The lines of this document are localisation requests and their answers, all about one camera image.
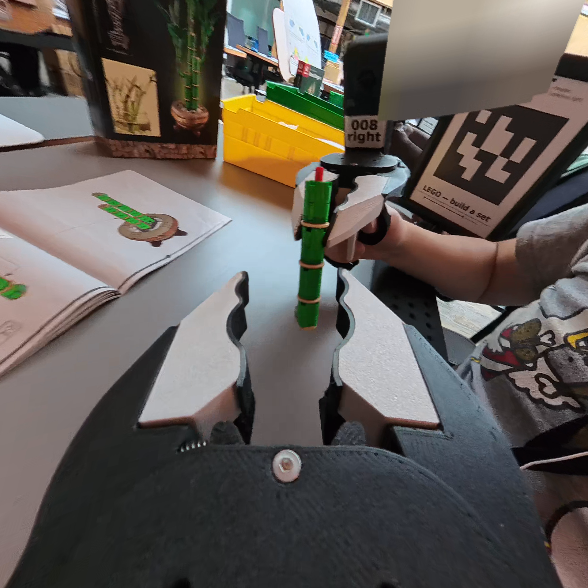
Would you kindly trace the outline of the open instruction booklet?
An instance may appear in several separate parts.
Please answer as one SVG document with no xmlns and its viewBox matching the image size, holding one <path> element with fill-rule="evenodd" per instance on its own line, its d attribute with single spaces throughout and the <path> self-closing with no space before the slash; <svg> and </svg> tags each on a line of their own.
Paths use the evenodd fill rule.
<svg viewBox="0 0 588 588">
<path fill-rule="evenodd" d="M 231 219 L 134 171 L 1 192 L 1 376 Z"/>
</svg>

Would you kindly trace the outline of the person's grey printed shirt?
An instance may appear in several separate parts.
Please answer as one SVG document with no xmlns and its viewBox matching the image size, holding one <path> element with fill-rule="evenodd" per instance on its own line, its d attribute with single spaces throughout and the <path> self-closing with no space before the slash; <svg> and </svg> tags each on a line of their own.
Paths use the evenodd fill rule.
<svg viewBox="0 0 588 588">
<path fill-rule="evenodd" d="M 509 439 L 564 587 L 587 587 L 587 205 L 524 224 L 533 301 L 457 368 Z"/>
</svg>

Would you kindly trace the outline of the black bamboo-print product box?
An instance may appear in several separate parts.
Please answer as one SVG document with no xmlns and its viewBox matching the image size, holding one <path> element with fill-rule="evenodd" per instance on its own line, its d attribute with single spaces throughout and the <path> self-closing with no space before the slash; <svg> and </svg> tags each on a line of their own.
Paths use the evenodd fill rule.
<svg viewBox="0 0 588 588">
<path fill-rule="evenodd" d="M 67 1 L 94 134 L 115 158 L 215 159 L 226 1 Z"/>
</svg>

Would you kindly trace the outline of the green toy bamboo stalk red-tipped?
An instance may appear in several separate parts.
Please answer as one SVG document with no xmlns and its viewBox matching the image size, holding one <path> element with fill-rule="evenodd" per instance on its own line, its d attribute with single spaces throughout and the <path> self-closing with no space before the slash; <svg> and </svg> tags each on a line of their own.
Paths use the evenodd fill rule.
<svg viewBox="0 0 588 588">
<path fill-rule="evenodd" d="M 296 321 L 303 330 L 318 325 L 322 269 L 325 264 L 325 238 L 329 228 L 332 181 L 318 166 L 306 179 L 305 200 L 300 227 L 300 259 Z"/>
</svg>

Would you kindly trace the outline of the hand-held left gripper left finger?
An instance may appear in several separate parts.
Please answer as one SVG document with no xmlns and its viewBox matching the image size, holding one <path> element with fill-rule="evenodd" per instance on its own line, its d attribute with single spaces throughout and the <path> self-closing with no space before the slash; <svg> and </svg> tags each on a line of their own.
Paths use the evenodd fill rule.
<svg viewBox="0 0 588 588">
<path fill-rule="evenodd" d="M 237 272 L 182 319 L 138 423 L 154 428 L 188 425 L 210 437 L 217 422 L 252 435 L 255 400 L 246 350 L 249 276 Z"/>
</svg>

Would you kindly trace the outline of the black framed marker sign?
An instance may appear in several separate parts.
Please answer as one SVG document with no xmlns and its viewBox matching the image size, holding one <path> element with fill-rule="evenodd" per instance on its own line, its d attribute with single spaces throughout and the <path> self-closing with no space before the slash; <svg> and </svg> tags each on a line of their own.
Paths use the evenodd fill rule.
<svg viewBox="0 0 588 588">
<path fill-rule="evenodd" d="M 587 56 L 528 103 L 442 116 L 401 205 L 450 234 L 502 240 L 587 148 Z"/>
</svg>

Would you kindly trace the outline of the white flat object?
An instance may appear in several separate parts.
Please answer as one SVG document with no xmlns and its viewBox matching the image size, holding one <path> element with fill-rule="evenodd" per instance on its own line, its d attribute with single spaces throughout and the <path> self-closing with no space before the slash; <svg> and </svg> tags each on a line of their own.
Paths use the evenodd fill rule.
<svg viewBox="0 0 588 588">
<path fill-rule="evenodd" d="M 1 149 L 18 148 L 35 145 L 45 141 L 44 136 L 36 130 L 0 114 Z"/>
</svg>

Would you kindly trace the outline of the white standing board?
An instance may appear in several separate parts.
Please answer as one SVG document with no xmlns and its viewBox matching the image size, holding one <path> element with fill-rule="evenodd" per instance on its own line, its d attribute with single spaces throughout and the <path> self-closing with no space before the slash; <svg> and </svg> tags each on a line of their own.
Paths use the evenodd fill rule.
<svg viewBox="0 0 588 588">
<path fill-rule="evenodd" d="M 281 1 L 272 20 L 278 67 L 286 83 L 294 80 L 299 61 L 322 69 L 319 23 L 313 1 Z"/>
</svg>

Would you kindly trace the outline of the green plastic bin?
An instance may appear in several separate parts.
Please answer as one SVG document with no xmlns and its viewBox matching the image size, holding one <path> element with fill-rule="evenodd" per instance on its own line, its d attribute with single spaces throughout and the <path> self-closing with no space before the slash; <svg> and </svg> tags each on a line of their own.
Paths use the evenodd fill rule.
<svg viewBox="0 0 588 588">
<path fill-rule="evenodd" d="M 266 99 L 299 114 L 343 130 L 344 113 L 342 100 L 333 103 L 308 93 L 295 86 L 266 82 Z"/>
</svg>

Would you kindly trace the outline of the person's right forearm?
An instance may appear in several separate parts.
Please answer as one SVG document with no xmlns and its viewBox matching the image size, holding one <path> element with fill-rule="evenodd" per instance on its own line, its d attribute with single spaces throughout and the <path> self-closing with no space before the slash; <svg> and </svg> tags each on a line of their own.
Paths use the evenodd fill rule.
<svg viewBox="0 0 588 588">
<path fill-rule="evenodd" d="M 515 239 L 491 242 L 409 226 L 399 255 L 402 271 L 451 299 L 519 306 L 533 297 Z"/>
</svg>

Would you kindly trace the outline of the person's right hand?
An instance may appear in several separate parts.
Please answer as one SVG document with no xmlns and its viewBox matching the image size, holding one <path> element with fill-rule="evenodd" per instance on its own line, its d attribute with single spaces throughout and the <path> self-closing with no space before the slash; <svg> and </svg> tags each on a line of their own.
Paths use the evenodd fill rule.
<svg viewBox="0 0 588 588">
<path fill-rule="evenodd" d="M 400 254 L 416 229 L 418 224 L 386 203 L 378 218 L 357 233 L 351 253 L 341 242 L 325 248 L 325 259 L 336 268 L 349 270 L 363 260 L 389 261 Z"/>
</svg>

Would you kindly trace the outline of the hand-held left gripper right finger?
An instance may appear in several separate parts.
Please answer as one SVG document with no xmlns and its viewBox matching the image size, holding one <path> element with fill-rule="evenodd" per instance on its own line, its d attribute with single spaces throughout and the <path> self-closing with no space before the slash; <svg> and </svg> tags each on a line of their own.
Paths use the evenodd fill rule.
<svg viewBox="0 0 588 588">
<path fill-rule="evenodd" d="M 344 422 L 359 422 L 367 443 L 391 443 L 390 429 L 442 431 L 407 325 L 350 271 L 337 271 L 336 329 L 330 382 L 320 399 L 323 443 Z"/>
</svg>

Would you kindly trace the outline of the yellow plastic bin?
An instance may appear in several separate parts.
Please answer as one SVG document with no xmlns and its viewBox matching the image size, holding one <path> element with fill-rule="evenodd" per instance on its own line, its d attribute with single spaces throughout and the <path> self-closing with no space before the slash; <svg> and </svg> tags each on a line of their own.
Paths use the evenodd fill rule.
<svg viewBox="0 0 588 588">
<path fill-rule="evenodd" d="M 295 187 L 298 172 L 344 151 L 343 131 L 253 94 L 222 101 L 223 159 Z"/>
</svg>

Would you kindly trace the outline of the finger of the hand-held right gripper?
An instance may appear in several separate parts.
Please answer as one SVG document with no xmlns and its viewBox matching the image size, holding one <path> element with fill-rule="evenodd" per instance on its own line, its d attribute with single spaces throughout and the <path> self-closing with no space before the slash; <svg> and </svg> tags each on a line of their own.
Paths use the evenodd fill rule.
<svg viewBox="0 0 588 588">
<path fill-rule="evenodd" d="M 383 175 L 358 176 L 346 199 L 334 210 L 330 225 L 327 250 L 342 254 L 342 261 L 352 261 L 355 255 L 357 234 L 366 225 L 376 220 L 384 206 L 385 191 L 389 178 Z"/>
<path fill-rule="evenodd" d="M 308 177 L 308 169 L 302 169 L 296 175 L 296 187 L 293 193 L 292 203 L 292 233 L 295 240 L 300 240 L 300 227 L 302 221 L 304 200 L 305 200 L 305 182 Z"/>
</svg>

